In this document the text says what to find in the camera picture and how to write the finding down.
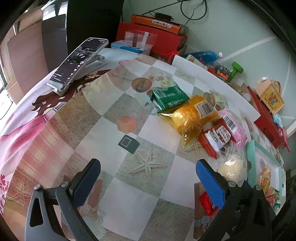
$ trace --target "red box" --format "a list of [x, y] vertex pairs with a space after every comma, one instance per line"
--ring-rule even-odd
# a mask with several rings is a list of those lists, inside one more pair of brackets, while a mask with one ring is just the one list
[[277, 125], [274, 123], [269, 109], [262, 101], [260, 101], [259, 96], [250, 87], [248, 87], [248, 90], [254, 99], [258, 112], [261, 115], [254, 123], [270, 140], [274, 147], [278, 148], [281, 145], [282, 137]]
[[186, 35], [175, 35], [161, 29], [134, 23], [120, 23], [117, 31], [116, 41], [123, 40], [126, 35], [126, 31], [131, 30], [141, 30], [157, 34], [156, 43], [153, 49], [164, 54], [169, 54], [171, 52], [180, 50], [185, 45], [187, 40]]

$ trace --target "plastic bottle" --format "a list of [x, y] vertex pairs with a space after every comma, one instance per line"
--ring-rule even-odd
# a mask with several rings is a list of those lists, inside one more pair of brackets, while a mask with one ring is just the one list
[[199, 62], [202, 62], [204, 65], [213, 63], [217, 61], [219, 58], [223, 58], [223, 55], [221, 52], [217, 55], [215, 52], [211, 50], [206, 51], [199, 51], [190, 53], [193, 57], [195, 57]]
[[237, 93], [239, 93], [242, 97], [244, 97], [244, 99], [248, 102], [251, 101], [251, 95], [244, 91], [239, 85], [235, 84], [235, 83], [230, 83], [229, 84]]

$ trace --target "white label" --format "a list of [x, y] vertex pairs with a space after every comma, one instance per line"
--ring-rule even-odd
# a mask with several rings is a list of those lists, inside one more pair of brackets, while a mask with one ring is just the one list
[[165, 23], [165, 22], [162, 22], [162, 21], [158, 21], [158, 20], [152, 20], [152, 22], [153, 22], [153, 23], [155, 23], [155, 24], [158, 24], [158, 25], [162, 25], [162, 26], [164, 26], [164, 27], [166, 27], [166, 26], [167, 26], [167, 23]]
[[232, 133], [234, 133], [237, 130], [237, 125], [233, 122], [233, 120], [228, 116], [223, 117], [226, 125], [229, 127]]
[[200, 114], [201, 119], [208, 116], [209, 114], [211, 114], [214, 111], [213, 107], [206, 100], [204, 100], [198, 104], [195, 104], [194, 107], [196, 108], [196, 110]]
[[221, 135], [222, 139], [225, 144], [230, 140], [231, 134], [227, 131], [224, 126], [221, 126], [217, 129], [217, 132]]

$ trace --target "smartphone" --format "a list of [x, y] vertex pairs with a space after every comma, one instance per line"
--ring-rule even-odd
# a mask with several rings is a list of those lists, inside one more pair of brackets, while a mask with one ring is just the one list
[[108, 43], [107, 39], [101, 38], [85, 40], [62, 62], [47, 84], [54, 88], [57, 94], [64, 93], [74, 81], [79, 70], [97, 58], [97, 54]]

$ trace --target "checkered tablecloth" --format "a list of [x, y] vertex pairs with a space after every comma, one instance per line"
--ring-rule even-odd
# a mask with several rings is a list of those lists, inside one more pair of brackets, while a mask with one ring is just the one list
[[[160, 80], [163, 75], [170, 80]], [[151, 86], [135, 88], [132, 81], [138, 77], [150, 79]], [[279, 155], [227, 97], [175, 67], [140, 55], [96, 79], [46, 124], [13, 176], [5, 207], [25, 217], [35, 184], [58, 186], [97, 158], [101, 174], [79, 211], [100, 240], [194, 240], [195, 164], [210, 158], [196, 140], [183, 148], [180, 135], [154, 114], [149, 102], [151, 88], [175, 83], [188, 96], [211, 93], [216, 105], [232, 111], [249, 140]], [[139, 143], [134, 154], [118, 145], [125, 134], [116, 121], [123, 116], [136, 120], [136, 129], [128, 134]]]

